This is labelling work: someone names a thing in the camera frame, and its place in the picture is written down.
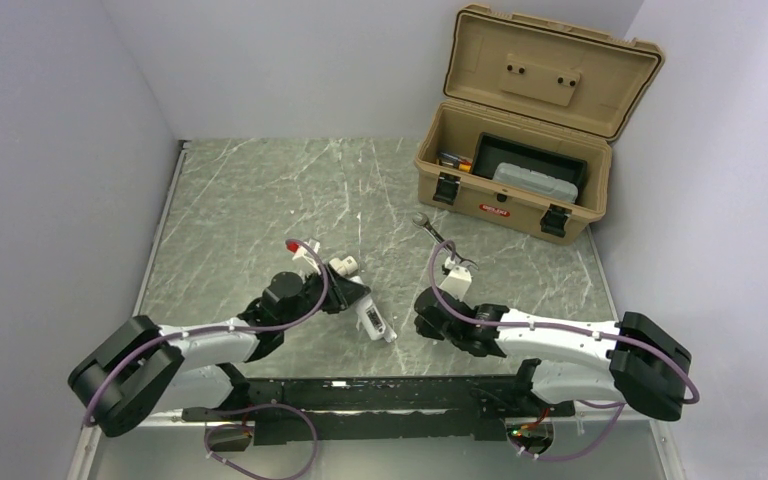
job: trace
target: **marble tabletop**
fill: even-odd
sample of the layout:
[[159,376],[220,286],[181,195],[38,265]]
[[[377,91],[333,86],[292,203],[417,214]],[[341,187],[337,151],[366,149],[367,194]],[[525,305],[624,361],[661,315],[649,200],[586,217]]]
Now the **marble tabletop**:
[[224,139],[189,142],[141,313],[159,324],[226,320],[295,270],[284,239],[314,237],[325,260],[353,255],[399,338],[372,342],[354,312],[319,313],[284,345],[246,364],[248,377],[514,373],[519,362],[474,358],[416,334],[414,298],[428,286],[425,212],[479,264],[466,301],[546,317],[611,320],[589,233],[567,247],[417,201],[409,138]]

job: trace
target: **gray wall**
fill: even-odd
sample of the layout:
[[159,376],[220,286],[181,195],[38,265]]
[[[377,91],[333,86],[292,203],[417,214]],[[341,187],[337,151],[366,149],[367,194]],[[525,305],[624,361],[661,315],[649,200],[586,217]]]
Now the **gray wall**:
[[667,62],[616,145],[596,240],[620,311],[694,355],[690,479],[768,478],[768,2],[646,0]]
[[[419,136],[466,0],[104,0],[179,138]],[[494,0],[622,36],[642,0]]]
[[176,149],[99,1],[0,1],[0,479],[66,475],[66,377],[131,314]]

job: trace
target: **toolbox latch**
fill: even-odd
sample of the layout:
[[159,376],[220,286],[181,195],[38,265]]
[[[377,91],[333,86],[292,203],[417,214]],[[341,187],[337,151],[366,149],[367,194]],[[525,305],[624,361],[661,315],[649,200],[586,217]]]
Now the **toolbox latch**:
[[441,173],[437,177],[437,189],[434,190],[432,197],[435,202],[455,204],[455,197],[458,196],[458,188],[461,186],[461,177],[456,177],[448,173]]
[[546,214],[540,219],[540,231],[564,238],[567,235],[564,225],[567,223],[569,214],[570,210],[568,208],[549,205],[549,210],[546,210]]

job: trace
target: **toolbox lid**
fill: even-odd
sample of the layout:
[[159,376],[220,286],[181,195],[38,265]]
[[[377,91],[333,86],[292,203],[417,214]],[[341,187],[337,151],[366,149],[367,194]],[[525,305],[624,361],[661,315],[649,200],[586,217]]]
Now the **toolbox lid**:
[[664,63],[654,43],[468,5],[443,93],[616,140]]

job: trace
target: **tan toolbox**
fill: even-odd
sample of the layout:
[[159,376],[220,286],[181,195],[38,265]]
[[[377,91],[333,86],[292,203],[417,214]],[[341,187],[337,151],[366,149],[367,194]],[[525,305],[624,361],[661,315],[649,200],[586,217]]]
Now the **tan toolbox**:
[[[482,5],[458,12],[445,100],[415,159],[419,200],[568,245],[605,215],[611,147],[664,63],[657,45]],[[482,134],[586,162],[575,204],[438,163]]]

